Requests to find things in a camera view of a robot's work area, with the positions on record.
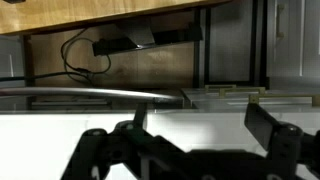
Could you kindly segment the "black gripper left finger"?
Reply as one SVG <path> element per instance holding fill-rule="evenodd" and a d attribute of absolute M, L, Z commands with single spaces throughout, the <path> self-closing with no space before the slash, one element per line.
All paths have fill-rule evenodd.
<path fill-rule="evenodd" d="M 141 103 L 132 120 L 122 121 L 116 125 L 115 135 L 118 144 L 145 146 L 153 142 L 154 137 L 146 131 L 147 104 Z"/>

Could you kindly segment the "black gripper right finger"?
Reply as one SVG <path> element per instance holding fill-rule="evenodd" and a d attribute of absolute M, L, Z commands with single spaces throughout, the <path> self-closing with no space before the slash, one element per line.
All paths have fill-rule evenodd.
<path fill-rule="evenodd" d="M 298 157 L 301 152 L 302 129 L 276 120 L 258 104 L 247 105 L 245 127 L 267 152 L 268 157 Z"/>

